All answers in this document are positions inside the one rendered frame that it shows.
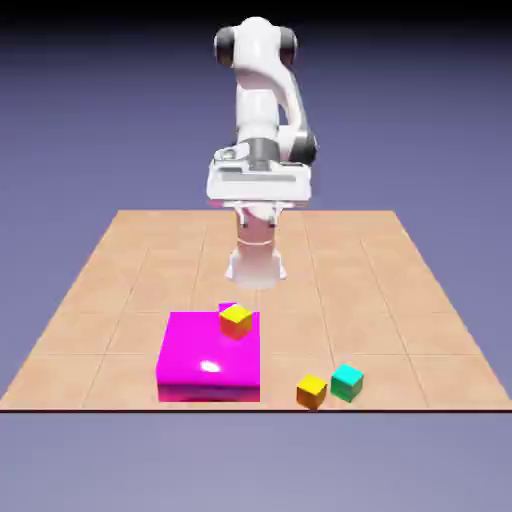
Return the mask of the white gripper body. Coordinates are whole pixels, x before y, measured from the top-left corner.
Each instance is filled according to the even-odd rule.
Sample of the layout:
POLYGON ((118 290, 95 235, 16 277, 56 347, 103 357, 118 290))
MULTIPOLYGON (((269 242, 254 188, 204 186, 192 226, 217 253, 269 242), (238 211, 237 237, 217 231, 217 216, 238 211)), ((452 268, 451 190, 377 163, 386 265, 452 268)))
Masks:
POLYGON ((270 163, 270 169, 250 170, 247 161, 215 162, 209 166, 208 199, 218 205, 277 202, 307 203, 312 195, 311 168, 270 163))

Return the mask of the small yellow cube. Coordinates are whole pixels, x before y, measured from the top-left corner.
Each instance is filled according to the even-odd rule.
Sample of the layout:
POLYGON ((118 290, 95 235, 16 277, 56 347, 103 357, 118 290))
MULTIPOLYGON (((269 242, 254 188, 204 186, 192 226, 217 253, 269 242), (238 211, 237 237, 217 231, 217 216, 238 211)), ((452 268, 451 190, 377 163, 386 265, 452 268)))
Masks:
POLYGON ((296 387, 296 401, 299 405, 317 410, 325 400, 327 382, 317 376, 305 375, 296 387))
POLYGON ((239 304, 230 305, 219 313, 219 325, 223 335, 239 340, 252 329, 252 312, 239 304))

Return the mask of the small teal cube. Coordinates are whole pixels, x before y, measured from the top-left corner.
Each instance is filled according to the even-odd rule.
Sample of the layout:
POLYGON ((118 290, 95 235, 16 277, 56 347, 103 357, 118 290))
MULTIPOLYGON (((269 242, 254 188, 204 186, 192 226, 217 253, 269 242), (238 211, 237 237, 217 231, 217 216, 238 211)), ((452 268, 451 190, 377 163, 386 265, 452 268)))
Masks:
POLYGON ((361 392, 364 373, 348 364, 340 365, 331 375, 331 393, 346 402, 352 402, 361 392))

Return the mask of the large magenta box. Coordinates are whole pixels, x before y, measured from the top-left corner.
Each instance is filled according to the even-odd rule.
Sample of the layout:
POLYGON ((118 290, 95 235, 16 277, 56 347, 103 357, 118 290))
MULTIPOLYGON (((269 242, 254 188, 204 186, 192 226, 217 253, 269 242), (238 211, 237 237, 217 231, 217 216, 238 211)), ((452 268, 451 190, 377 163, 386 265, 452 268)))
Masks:
POLYGON ((156 364, 161 402, 258 402, 260 314, 234 340, 220 331, 220 313, 172 312, 156 364))

